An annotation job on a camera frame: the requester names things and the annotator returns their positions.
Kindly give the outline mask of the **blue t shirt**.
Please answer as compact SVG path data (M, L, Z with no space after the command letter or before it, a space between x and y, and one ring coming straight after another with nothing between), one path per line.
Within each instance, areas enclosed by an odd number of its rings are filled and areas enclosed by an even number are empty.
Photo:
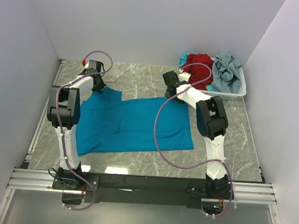
M188 106L164 97L124 101L122 92L106 87L83 101L76 144L78 155L191 150Z

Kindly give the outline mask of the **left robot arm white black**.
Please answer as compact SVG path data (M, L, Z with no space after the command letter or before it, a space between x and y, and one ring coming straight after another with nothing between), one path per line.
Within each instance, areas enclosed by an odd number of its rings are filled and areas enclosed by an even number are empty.
M94 192L96 183L82 176L81 161L77 151L76 128L80 121L80 95L100 92L105 87L102 75L105 73L101 61L83 60L84 69L76 78L64 85L54 85L50 90L47 118L56 131L60 164L55 171L54 187L57 189L89 190Z

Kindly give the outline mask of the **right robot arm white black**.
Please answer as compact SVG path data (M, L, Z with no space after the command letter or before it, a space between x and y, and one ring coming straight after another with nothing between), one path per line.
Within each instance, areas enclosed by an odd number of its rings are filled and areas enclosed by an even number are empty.
M209 96L190 85L187 81L181 81L179 76L170 71L163 74L168 101L176 98L181 100L196 111L197 129L203 136L207 160L194 166L207 165L205 193L209 197L219 198L221 194L230 194L233 199L233 183L231 173L225 164L224 140L228 127L228 118L223 101L219 96Z

